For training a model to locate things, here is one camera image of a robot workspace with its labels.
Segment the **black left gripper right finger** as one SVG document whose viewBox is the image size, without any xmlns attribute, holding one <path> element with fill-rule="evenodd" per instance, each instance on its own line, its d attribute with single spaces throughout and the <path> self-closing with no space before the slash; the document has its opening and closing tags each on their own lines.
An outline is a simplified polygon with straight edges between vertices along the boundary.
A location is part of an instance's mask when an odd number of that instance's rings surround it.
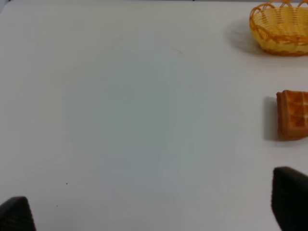
<svg viewBox="0 0 308 231">
<path fill-rule="evenodd" d="M 282 231 L 306 231 L 308 176 L 290 167 L 274 168 L 271 208 Z"/>
</svg>

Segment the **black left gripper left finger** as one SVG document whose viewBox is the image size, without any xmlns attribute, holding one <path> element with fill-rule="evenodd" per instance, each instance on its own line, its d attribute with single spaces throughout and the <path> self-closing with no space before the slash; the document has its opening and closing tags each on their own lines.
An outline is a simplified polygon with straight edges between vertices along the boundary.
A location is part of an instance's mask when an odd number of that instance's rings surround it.
<svg viewBox="0 0 308 231">
<path fill-rule="evenodd" d="M 35 231 L 33 215 L 25 196 L 12 197 L 0 205 L 0 231 Z"/>
</svg>

